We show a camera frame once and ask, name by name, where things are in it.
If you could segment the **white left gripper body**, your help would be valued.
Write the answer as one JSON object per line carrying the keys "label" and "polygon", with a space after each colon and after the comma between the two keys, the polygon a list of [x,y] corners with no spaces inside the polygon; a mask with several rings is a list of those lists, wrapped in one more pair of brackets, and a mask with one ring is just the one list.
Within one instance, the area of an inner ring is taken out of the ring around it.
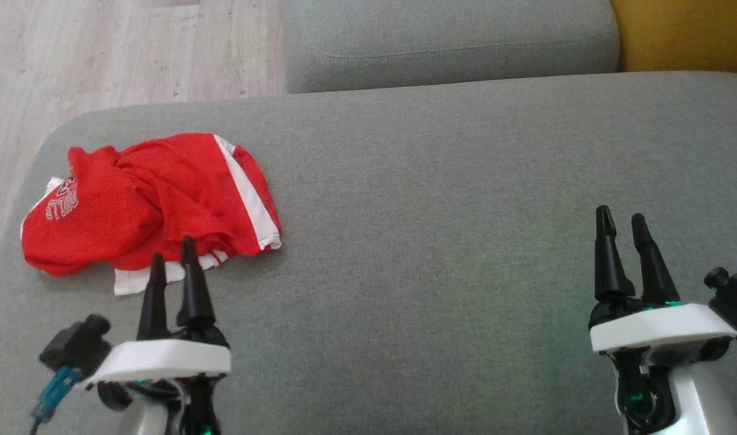
{"label": "white left gripper body", "polygon": [[139,340],[115,345],[94,374],[88,377],[88,383],[230,373],[231,353],[224,345],[179,338]]}

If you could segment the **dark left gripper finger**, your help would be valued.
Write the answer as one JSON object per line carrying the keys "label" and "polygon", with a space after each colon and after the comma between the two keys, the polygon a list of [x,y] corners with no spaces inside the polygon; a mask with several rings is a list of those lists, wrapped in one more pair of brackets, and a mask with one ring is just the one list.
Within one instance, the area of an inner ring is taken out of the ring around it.
{"label": "dark left gripper finger", "polygon": [[166,262],[161,253],[156,253],[152,259],[149,280],[144,290],[144,301],[137,331],[139,341],[166,339],[170,336],[167,328],[166,286]]}
{"label": "dark left gripper finger", "polygon": [[177,325],[189,330],[207,330],[214,326],[216,315],[211,302],[205,272],[199,261],[196,243],[190,236],[182,240],[181,266],[184,269],[181,308]]}

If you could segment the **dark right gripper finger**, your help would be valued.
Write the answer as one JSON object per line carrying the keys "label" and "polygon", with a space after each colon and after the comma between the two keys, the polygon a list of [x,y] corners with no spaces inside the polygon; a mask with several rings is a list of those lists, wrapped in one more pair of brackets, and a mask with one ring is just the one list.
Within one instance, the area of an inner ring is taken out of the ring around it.
{"label": "dark right gripper finger", "polygon": [[680,304],[680,295],[658,245],[651,236],[645,216],[634,214],[631,228],[634,247],[641,262],[641,300],[652,304]]}
{"label": "dark right gripper finger", "polygon": [[622,259],[616,245],[616,226],[611,210],[606,205],[598,206],[596,209],[596,233],[595,299],[607,301],[616,297],[634,297],[636,289],[623,270]]}

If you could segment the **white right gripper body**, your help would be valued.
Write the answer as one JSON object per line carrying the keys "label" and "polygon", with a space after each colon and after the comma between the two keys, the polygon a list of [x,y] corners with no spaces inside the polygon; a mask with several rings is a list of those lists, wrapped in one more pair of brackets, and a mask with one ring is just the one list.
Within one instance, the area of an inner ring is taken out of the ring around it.
{"label": "white right gripper body", "polygon": [[737,338],[737,330],[706,304],[689,303],[647,309],[590,329],[595,353],[694,343],[713,338]]}

